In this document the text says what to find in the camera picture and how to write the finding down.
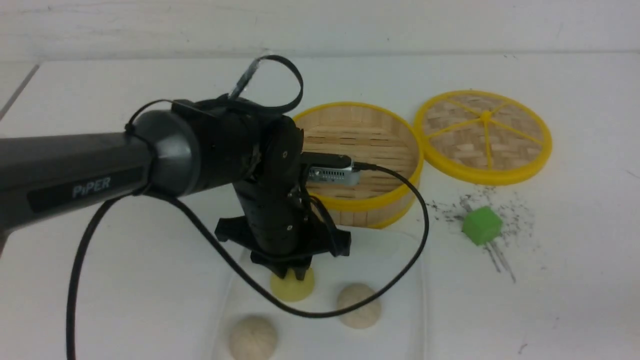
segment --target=white wall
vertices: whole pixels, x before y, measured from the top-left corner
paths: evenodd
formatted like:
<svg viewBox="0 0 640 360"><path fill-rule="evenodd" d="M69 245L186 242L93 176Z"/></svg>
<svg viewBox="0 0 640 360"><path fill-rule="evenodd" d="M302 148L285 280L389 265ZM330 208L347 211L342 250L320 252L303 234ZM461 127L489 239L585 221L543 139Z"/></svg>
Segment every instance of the white wall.
<svg viewBox="0 0 640 360"><path fill-rule="evenodd" d="M2 0L0 60L635 51L638 0Z"/></svg>

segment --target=white dough ball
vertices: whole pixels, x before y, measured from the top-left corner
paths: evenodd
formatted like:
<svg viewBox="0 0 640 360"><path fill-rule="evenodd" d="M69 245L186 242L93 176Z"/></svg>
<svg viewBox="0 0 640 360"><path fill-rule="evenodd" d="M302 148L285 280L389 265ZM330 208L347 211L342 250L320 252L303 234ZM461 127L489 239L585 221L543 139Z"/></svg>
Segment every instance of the white dough ball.
<svg viewBox="0 0 640 360"><path fill-rule="evenodd" d="M344 309L370 297L375 292L365 284L351 284L342 289L338 295L337 309ZM354 329L366 329L373 326L382 314L380 299L373 300L367 305L340 316L340 321L348 327Z"/></svg>
<svg viewBox="0 0 640 360"><path fill-rule="evenodd" d="M267 360L277 343L278 333L269 320L249 316L231 330L229 351L235 360Z"/></svg>

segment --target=bamboo steamer lid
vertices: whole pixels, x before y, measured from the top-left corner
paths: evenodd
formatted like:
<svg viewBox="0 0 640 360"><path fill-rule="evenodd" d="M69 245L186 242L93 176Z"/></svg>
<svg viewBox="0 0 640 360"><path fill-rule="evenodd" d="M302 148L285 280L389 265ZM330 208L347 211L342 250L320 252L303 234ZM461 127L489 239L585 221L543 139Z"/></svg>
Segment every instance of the bamboo steamer lid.
<svg viewBox="0 0 640 360"><path fill-rule="evenodd" d="M438 95L422 105L414 126L424 158L470 183L519 183L537 174L551 155L544 121L519 102L488 92Z"/></svg>

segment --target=tabletop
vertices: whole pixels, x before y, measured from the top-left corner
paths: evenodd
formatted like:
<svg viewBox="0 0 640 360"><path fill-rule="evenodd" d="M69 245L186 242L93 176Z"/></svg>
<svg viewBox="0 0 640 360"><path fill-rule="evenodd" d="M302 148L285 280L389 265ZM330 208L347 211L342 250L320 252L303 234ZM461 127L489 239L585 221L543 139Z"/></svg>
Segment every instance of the tabletop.
<svg viewBox="0 0 640 360"><path fill-rule="evenodd" d="M424 167L431 232L423 255L427 359L634 359L640 352L640 55L496 54L294 58L295 113L362 101L413 121L450 90L496 92L547 123L554 151L532 179L478 186ZM249 59L65 61L42 65L2 122L5 136L120 131L142 104L228 92ZM244 96L288 102L295 79L260 68ZM497 245L515 281L461 233L460 203L504 220ZM241 209L223 186L186 197L213 229ZM210 359L226 267L174 209L128 198L85 261L79 359ZM68 275L91 207L13 233L0 259L0 357L63 359ZM422 232L414 207L389 227Z"/></svg>
<svg viewBox="0 0 640 360"><path fill-rule="evenodd" d="M8 110L7 104L35 64L30 62L0 62L0 119Z"/></svg>

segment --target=piper logo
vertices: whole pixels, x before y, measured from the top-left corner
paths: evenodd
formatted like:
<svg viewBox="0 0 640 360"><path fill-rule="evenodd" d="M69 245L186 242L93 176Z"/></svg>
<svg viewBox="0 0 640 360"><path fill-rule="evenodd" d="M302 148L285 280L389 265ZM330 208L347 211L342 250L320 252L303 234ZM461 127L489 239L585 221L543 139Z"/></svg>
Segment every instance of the piper logo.
<svg viewBox="0 0 640 360"><path fill-rule="evenodd" d="M75 185L71 198L76 199L78 197L87 196L91 193L97 193L106 190L109 188L110 181L111 176L107 176L103 177L102 179L89 181L86 184Z"/></svg>

